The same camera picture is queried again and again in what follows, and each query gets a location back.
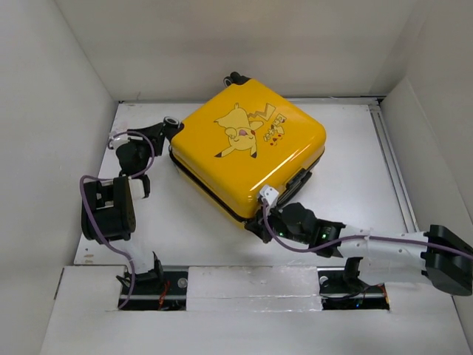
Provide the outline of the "yellow hard-shell suitcase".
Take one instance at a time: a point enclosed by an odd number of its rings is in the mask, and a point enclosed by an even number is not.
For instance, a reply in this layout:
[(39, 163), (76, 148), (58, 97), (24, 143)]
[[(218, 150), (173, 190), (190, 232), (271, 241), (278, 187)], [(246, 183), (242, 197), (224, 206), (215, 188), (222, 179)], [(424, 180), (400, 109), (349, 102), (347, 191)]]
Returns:
[(311, 176), (327, 133), (316, 119), (254, 78), (232, 72), (225, 89), (185, 118), (170, 138), (177, 168), (245, 225), (269, 185), (286, 203)]

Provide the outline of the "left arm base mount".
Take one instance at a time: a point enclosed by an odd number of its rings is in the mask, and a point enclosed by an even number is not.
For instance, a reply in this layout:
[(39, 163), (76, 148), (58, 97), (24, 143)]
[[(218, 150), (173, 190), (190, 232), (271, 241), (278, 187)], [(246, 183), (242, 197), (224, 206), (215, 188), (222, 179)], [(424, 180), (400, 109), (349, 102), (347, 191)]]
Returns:
[(185, 311), (188, 268), (165, 267), (162, 280), (136, 280), (122, 311)]

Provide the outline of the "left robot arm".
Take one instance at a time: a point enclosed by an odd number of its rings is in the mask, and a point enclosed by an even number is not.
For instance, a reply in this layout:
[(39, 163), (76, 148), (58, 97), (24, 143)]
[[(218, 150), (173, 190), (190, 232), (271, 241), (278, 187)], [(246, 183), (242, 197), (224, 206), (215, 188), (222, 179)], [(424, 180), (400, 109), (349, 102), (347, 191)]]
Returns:
[(179, 125), (165, 118), (146, 128), (112, 133), (107, 147), (118, 158), (118, 176), (106, 179), (84, 175), (80, 179), (82, 234), (126, 258), (129, 270), (118, 277), (125, 288), (134, 285), (153, 294), (166, 283), (156, 254), (147, 255), (132, 240), (137, 224), (134, 202), (149, 197), (151, 181), (146, 173), (162, 155), (167, 131)]

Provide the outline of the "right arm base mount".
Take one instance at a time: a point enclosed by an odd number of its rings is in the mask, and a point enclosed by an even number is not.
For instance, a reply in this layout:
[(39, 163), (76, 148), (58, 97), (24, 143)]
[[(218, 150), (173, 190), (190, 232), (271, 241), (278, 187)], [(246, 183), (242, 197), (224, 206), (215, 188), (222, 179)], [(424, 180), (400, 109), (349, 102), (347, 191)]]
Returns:
[(359, 279), (360, 257), (349, 258), (345, 266), (318, 271), (323, 311), (390, 310), (385, 285), (368, 285)]

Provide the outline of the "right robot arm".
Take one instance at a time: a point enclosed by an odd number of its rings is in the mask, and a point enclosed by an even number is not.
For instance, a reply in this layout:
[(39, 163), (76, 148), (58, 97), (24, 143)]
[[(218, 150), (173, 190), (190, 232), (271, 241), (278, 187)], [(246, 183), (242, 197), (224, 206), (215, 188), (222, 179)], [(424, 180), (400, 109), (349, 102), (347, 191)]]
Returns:
[(382, 283), (426, 283), (453, 296), (472, 295), (472, 247), (453, 231), (382, 234), (317, 218), (300, 203), (262, 205), (245, 229), (264, 243), (296, 253), (346, 261), (341, 281), (350, 291)]

